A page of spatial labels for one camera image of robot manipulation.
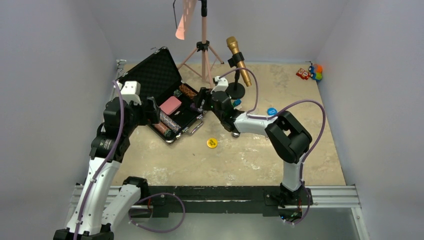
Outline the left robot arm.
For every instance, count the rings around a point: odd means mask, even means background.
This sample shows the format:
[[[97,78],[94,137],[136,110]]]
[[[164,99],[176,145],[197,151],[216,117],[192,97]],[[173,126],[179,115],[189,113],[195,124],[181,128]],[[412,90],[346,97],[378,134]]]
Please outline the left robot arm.
[[[158,123],[160,108],[154,97],[140,103],[115,97],[105,105],[103,122],[91,142],[87,177],[80,199],[64,229],[55,231],[55,240],[112,240],[115,227],[132,204],[149,199],[147,181],[129,177],[120,193],[108,206],[110,187],[130,146],[130,136],[138,126]]]

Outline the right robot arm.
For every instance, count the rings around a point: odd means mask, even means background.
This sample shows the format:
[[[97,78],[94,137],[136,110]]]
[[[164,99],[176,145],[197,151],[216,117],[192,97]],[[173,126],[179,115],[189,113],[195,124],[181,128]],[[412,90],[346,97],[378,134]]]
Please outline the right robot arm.
[[[213,112],[223,128],[235,138],[242,133],[267,137],[283,160],[280,193],[274,197],[278,205],[312,204],[312,194],[305,187],[303,168],[306,157],[314,147],[313,138],[289,111],[282,110],[274,116],[252,115],[236,109],[227,92],[205,87],[194,97],[194,106]]]

